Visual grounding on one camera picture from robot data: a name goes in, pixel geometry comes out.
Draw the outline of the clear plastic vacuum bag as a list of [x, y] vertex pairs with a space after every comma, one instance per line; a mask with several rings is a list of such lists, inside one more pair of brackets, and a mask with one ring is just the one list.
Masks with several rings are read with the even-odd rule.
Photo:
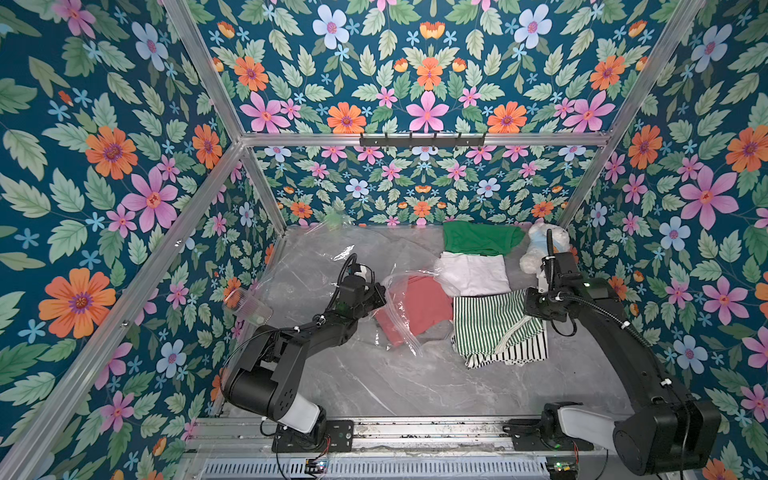
[[289, 231], [258, 284], [225, 297], [244, 327], [230, 356], [262, 340], [261, 327], [425, 356], [427, 344], [451, 335], [460, 293], [440, 259], [442, 246], [438, 227], [365, 228], [335, 220]]

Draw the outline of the red garment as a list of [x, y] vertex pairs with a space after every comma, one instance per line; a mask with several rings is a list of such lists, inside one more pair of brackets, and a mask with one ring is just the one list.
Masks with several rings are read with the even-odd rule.
[[453, 300], [434, 276], [391, 275], [384, 280], [384, 288], [385, 305], [374, 318], [391, 347], [417, 351], [424, 342], [450, 332]]

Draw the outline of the green white striped garment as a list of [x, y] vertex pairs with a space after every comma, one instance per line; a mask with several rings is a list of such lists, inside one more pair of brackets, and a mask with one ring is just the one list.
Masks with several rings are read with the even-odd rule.
[[526, 290], [505, 294], [456, 297], [453, 300], [453, 345], [465, 359], [494, 354], [545, 331], [541, 320], [524, 312]]

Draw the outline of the green t-shirt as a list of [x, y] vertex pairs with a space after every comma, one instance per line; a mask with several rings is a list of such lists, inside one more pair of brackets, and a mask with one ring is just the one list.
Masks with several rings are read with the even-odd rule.
[[517, 226], [452, 221], [443, 224], [444, 249], [450, 253], [505, 256], [524, 239]]

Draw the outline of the black white striped garment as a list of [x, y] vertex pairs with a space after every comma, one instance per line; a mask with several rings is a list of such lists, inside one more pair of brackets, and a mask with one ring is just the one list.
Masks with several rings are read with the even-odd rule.
[[528, 363], [541, 362], [548, 359], [548, 336], [542, 331], [536, 336], [514, 345], [501, 353], [472, 354], [465, 360], [468, 369], [477, 369], [493, 363], [503, 363], [508, 366], [523, 366]]

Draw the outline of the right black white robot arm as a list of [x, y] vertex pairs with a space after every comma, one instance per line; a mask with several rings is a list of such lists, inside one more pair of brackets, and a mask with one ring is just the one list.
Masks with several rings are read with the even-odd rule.
[[560, 228], [540, 225], [530, 235], [536, 252], [525, 255], [521, 267], [530, 272], [533, 261], [541, 264], [538, 286], [526, 291], [526, 314], [553, 325], [584, 327], [618, 375], [633, 409], [620, 419], [578, 402], [548, 403], [540, 421], [542, 439], [580, 439], [603, 447], [638, 476], [704, 467], [720, 426], [717, 407], [695, 399], [665, 369], [606, 280], [582, 275]]

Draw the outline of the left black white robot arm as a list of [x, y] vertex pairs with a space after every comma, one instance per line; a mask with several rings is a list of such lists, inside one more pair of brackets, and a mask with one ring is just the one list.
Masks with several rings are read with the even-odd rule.
[[385, 306], [385, 293], [375, 273], [350, 254], [322, 312], [296, 327], [262, 326], [243, 343], [242, 354], [223, 383], [224, 398], [319, 442], [327, 430], [327, 415], [299, 393], [306, 362], [347, 343], [361, 319]]

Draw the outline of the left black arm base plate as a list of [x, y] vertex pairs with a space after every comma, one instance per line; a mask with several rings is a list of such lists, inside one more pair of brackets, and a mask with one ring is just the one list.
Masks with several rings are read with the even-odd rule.
[[323, 420], [310, 433], [280, 426], [273, 436], [273, 453], [348, 453], [352, 451], [355, 423]]

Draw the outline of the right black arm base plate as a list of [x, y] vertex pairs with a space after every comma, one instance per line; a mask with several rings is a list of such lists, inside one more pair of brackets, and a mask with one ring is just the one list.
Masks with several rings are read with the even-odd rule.
[[502, 424], [503, 433], [511, 439], [516, 451], [581, 452], [594, 451], [587, 441], [564, 435], [542, 419], [510, 419]]

